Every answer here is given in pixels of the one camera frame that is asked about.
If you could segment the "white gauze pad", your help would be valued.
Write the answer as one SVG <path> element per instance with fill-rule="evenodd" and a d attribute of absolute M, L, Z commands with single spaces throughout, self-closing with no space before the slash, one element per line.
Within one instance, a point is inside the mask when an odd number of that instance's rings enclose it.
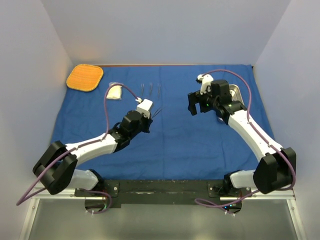
<path fill-rule="evenodd" d="M 122 99 L 122 86 L 118 82 L 109 83 L 109 91 L 105 97 L 107 100 L 121 100 Z"/>

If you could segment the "blue surgical drape cloth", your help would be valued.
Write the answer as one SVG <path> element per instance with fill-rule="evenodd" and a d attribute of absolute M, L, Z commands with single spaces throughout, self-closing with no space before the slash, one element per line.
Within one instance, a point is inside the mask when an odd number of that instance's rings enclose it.
<path fill-rule="evenodd" d="M 103 178 L 119 180 L 215 180 L 237 170 L 254 170 L 258 161 L 250 147 L 219 122 L 214 111 L 196 115 L 188 111 L 188 94 L 199 90 L 196 78 L 207 72 L 237 85 L 253 119 L 273 135 L 251 65 L 108 66 L 103 72 L 91 92 L 67 89 L 52 141 L 71 144 L 100 136 L 136 108 L 141 84 L 153 109 L 163 110 L 153 119 L 150 133 L 139 133 L 121 151 L 82 163 L 81 170 L 93 169 Z M 106 99 L 111 82 L 122 86 L 121 100 Z"/>

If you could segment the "orange square woven mat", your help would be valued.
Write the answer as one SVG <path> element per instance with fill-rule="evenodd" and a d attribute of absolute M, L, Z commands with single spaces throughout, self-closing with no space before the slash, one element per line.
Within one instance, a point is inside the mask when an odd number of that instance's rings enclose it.
<path fill-rule="evenodd" d="M 72 90 L 91 92 L 95 90 L 104 71 L 101 67 L 90 64 L 76 65 L 66 80 L 66 86 Z"/>

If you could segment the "steel instrument tray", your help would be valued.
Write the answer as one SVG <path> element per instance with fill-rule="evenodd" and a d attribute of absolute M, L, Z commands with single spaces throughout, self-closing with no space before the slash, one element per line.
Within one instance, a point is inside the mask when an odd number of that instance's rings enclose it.
<path fill-rule="evenodd" d="M 231 94 L 231 99 L 232 99 L 233 102 L 239 101 L 242 104 L 244 103 L 242 95 L 241 95 L 241 92 L 240 92 L 240 88 L 237 85 L 230 84 L 229 85 L 229 92 Z"/>

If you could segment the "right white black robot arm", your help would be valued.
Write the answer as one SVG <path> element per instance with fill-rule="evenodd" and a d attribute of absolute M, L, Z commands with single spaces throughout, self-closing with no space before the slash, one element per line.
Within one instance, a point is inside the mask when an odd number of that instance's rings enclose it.
<path fill-rule="evenodd" d="M 295 182 L 297 155 L 291 148 L 273 140 L 251 117 L 240 90 L 231 91 L 226 80 L 199 75 L 200 89 L 188 94 L 188 110 L 194 116 L 215 111 L 218 119 L 235 130 L 254 153 L 258 165 L 254 170 L 237 170 L 224 176 L 223 192 L 235 196 L 241 188 L 256 188 L 263 194 L 290 187 Z"/>

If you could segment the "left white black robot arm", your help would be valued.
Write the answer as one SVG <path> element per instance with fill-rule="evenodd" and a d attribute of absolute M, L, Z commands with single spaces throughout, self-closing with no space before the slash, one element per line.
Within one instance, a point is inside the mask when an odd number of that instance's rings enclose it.
<path fill-rule="evenodd" d="M 55 141 L 32 172 L 51 195 L 74 188 L 99 196 L 104 190 L 105 180 L 95 170 L 79 170 L 77 166 L 124 149 L 139 133 L 149 133 L 152 122 L 149 111 L 136 109 L 129 111 L 107 134 L 71 144 Z"/>

